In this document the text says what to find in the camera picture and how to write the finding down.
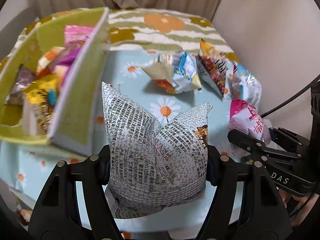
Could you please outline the person's right hand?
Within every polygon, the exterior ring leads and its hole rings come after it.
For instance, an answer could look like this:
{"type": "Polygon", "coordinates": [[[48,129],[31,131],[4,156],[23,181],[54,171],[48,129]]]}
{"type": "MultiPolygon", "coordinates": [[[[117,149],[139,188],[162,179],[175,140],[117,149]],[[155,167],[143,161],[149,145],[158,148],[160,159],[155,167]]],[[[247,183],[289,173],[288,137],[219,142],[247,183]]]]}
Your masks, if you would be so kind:
{"type": "Polygon", "coordinates": [[[279,189],[278,192],[285,207],[287,207],[290,200],[293,199],[295,201],[293,211],[289,212],[291,225],[293,227],[298,226],[307,217],[307,215],[312,210],[315,202],[317,202],[318,199],[317,194],[310,194],[304,197],[297,197],[282,189],[279,189]]]}

